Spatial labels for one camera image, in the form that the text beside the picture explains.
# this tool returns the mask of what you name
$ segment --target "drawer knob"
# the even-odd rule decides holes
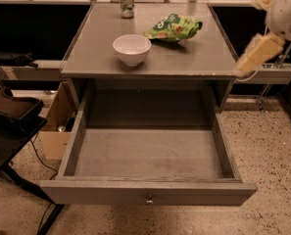
[[[146,205],[147,206],[153,206],[154,205],[154,201],[153,201],[152,197],[148,198],[148,200],[146,201]]]

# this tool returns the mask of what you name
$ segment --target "bowl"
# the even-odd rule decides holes
[[[118,37],[114,41],[116,56],[127,66],[136,67],[147,57],[152,43],[142,35],[128,34]]]

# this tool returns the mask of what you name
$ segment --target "chip bag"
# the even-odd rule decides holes
[[[193,37],[203,23],[191,17],[171,14],[143,33],[149,39],[178,42]]]

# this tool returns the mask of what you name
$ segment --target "floor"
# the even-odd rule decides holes
[[[49,106],[53,95],[37,94]],[[226,137],[244,182],[259,190],[240,208],[66,206],[48,234],[291,234],[291,117],[268,98],[265,112],[252,98],[230,98],[221,113]],[[40,158],[46,161],[36,137]],[[38,183],[53,174],[30,144],[14,158],[15,170]],[[48,203],[0,177],[0,235],[36,234]]]

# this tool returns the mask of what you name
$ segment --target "silver can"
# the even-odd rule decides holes
[[[125,19],[134,17],[134,0],[121,0],[121,16]]]

